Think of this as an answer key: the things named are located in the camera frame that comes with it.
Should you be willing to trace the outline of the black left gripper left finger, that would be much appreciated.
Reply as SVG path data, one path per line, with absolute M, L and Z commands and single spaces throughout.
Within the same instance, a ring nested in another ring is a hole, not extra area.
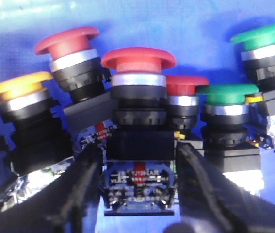
M 102 151 L 89 145 L 49 186 L 0 213 L 0 233 L 93 233 Z

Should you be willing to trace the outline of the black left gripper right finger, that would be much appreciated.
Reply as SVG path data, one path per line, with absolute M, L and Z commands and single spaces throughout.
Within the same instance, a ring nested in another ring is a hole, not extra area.
M 275 233 L 275 205 L 227 179 L 191 145 L 177 142 L 182 220 L 195 233 Z

